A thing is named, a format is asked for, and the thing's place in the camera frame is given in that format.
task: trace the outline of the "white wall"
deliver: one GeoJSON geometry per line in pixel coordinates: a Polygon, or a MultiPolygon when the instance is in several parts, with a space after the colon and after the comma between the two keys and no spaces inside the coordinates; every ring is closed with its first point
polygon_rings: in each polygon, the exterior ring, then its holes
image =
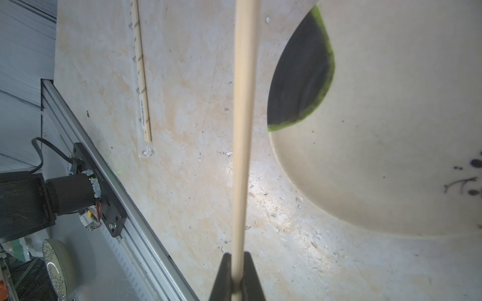
{"type": "Polygon", "coordinates": [[[37,165],[40,79],[54,78],[56,1],[0,1],[0,170],[37,165]]]}

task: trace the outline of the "wooden stick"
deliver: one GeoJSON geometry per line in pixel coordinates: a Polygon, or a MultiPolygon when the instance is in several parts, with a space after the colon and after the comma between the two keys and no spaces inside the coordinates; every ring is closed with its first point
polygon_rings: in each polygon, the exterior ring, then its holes
{"type": "Polygon", "coordinates": [[[234,133],[233,133],[233,300],[240,300],[244,268],[244,232],[248,194],[253,102],[258,50],[259,1],[236,0],[234,28],[234,133]]]}
{"type": "Polygon", "coordinates": [[[135,60],[137,61],[137,79],[139,80],[139,94],[141,96],[141,120],[144,139],[151,142],[149,106],[147,105],[146,76],[144,74],[144,57],[142,56],[141,27],[139,25],[139,9],[137,0],[131,0],[131,15],[134,30],[135,60]]]}

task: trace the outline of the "black cable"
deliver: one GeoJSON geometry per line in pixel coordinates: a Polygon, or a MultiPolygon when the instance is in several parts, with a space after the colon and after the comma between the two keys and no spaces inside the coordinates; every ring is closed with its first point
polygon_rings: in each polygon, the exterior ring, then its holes
{"type": "Polygon", "coordinates": [[[66,214],[74,214],[74,213],[79,213],[79,214],[83,214],[85,212],[89,211],[89,208],[84,208],[84,209],[79,209],[77,211],[74,211],[74,212],[71,212],[71,213],[66,213],[66,214]]]}
{"type": "Polygon", "coordinates": [[[35,150],[37,151],[37,154],[39,154],[40,164],[36,168],[32,169],[30,171],[30,173],[34,173],[34,172],[38,171],[43,166],[42,150],[40,150],[40,147],[37,144],[36,140],[38,140],[38,141],[42,142],[43,144],[45,144],[46,146],[50,147],[54,152],[56,152],[59,156],[62,157],[62,159],[64,159],[68,163],[70,163],[70,164],[73,163],[73,160],[71,158],[67,157],[64,153],[62,153],[62,151],[60,149],[58,149],[57,147],[55,147],[55,145],[53,145],[52,143],[48,142],[47,140],[45,140],[43,138],[35,137],[35,138],[32,139],[32,145],[35,148],[35,150]]]}

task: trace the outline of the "stain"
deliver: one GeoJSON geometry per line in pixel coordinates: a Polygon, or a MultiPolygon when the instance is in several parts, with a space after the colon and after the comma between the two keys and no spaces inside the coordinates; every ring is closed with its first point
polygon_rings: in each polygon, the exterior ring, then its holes
{"type": "Polygon", "coordinates": [[[467,191],[467,193],[471,196],[476,196],[479,195],[481,192],[479,190],[470,189],[469,191],[467,191]]]}
{"type": "Polygon", "coordinates": [[[68,30],[59,30],[55,42],[57,49],[61,50],[65,55],[70,54],[70,32],[68,30]]]}
{"type": "Polygon", "coordinates": [[[473,178],[468,178],[468,179],[463,179],[463,180],[458,180],[458,181],[454,181],[448,185],[444,185],[444,193],[447,193],[447,191],[449,190],[450,187],[452,187],[453,185],[455,184],[460,184],[460,189],[459,189],[459,193],[462,195],[464,194],[464,187],[465,185],[468,183],[468,182],[476,182],[477,181],[477,177],[473,177],[473,178]]]}
{"type": "Polygon", "coordinates": [[[76,71],[77,71],[77,79],[79,80],[79,82],[85,87],[88,87],[89,86],[88,82],[82,77],[82,74],[80,74],[78,68],[76,71]]]}
{"type": "Polygon", "coordinates": [[[470,164],[475,168],[482,168],[482,160],[473,159],[470,164]]]}
{"type": "Polygon", "coordinates": [[[430,300],[440,300],[436,298],[434,288],[432,286],[432,277],[429,275],[414,274],[411,276],[412,284],[423,294],[427,295],[430,300]]]}
{"type": "Polygon", "coordinates": [[[122,76],[119,75],[116,71],[110,72],[110,78],[116,83],[116,87],[118,89],[117,92],[120,93],[131,93],[131,85],[129,85],[122,76]]]}

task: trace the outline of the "ceramic bowl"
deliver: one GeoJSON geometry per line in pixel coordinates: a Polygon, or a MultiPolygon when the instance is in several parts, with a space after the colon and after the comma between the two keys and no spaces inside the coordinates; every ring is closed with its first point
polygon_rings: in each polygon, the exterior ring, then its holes
{"type": "Polygon", "coordinates": [[[63,242],[52,238],[43,241],[42,249],[50,282],[59,300],[72,300],[76,287],[76,270],[69,250],[63,242]]]}
{"type": "Polygon", "coordinates": [[[482,232],[481,15],[477,1],[320,1],[268,98],[298,191],[375,231],[482,232]]]}

